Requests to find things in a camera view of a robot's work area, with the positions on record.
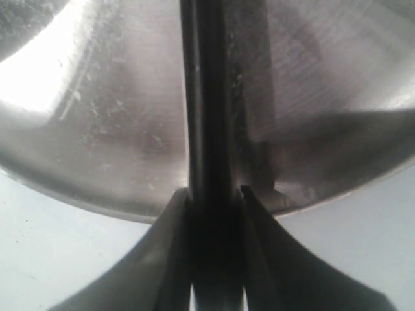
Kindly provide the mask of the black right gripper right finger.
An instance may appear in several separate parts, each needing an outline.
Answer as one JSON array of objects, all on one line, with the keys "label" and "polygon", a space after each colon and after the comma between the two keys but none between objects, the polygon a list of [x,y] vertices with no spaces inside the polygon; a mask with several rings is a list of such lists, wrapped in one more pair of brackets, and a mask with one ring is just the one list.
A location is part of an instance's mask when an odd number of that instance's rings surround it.
[{"label": "black right gripper right finger", "polygon": [[241,187],[249,310],[388,310],[388,298],[326,263]]}]

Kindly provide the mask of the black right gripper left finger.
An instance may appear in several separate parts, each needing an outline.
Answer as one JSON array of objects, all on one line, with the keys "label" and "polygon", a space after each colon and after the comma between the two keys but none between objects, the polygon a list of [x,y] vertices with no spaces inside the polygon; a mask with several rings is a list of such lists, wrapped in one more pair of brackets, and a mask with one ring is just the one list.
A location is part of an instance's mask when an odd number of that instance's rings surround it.
[{"label": "black right gripper left finger", "polygon": [[112,269],[53,310],[188,310],[187,190]]}]

